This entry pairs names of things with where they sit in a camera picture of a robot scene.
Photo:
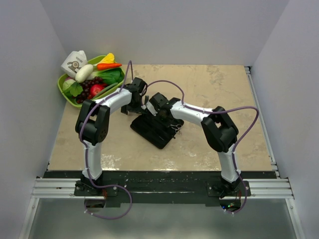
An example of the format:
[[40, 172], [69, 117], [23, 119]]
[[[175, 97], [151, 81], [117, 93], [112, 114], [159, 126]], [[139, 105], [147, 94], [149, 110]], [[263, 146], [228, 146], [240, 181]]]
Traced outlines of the silver straight hair scissors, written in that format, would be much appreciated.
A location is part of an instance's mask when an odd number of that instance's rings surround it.
[[174, 131], [174, 134], [172, 135], [172, 137], [175, 139], [175, 135], [179, 135], [181, 134], [180, 129], [182, 128], [181, 124], [171, 124], [170, 128]]

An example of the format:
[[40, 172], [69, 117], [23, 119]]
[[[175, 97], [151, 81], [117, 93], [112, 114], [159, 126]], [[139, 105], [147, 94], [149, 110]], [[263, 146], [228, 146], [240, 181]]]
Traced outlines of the black zip tool case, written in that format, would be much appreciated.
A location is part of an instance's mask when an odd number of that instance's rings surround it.
[[163, 149], [173, 139], [174, 131], [170, 128], [170, 124], [152, 124], [149, 116], [153, 115], [138, 116], [132, 121], [130, 127], [152, 145]]

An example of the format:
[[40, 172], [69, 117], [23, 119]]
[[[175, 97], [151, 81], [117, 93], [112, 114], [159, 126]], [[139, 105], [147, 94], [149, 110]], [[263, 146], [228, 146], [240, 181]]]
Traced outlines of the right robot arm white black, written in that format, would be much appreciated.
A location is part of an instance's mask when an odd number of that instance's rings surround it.
[[200, 126], [209, 146], [218, 154], [223, 192], [232, 196], [239, 191], [241, 170], [237, 167], [237, 154], [234, 150], [239, 130], [230, 116], [223, 113], [223, 107], [200, 108], [178, 98], [168, 100], [160, 93], [145, 100], [145, 103], [148, 111], [162, 122], [183, 120]]

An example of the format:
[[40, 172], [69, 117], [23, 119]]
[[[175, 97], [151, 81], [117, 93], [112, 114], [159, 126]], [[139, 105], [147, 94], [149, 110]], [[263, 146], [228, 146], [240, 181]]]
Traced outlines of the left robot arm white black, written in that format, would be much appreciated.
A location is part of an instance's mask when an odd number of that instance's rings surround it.
[[110, 116], [118, 109], [124, 112], [130, 109], [140, 111], [142, 94], [146, 88], [144, 80], [134, 78], [130, 84], [122, 85], [99, 100], [85, 100], [75, 126], [84, 147], [84, 169], [80, 181], [76, 183], [77, 190], [99, 195], [105, 189], [101, 148], [109, 131]]

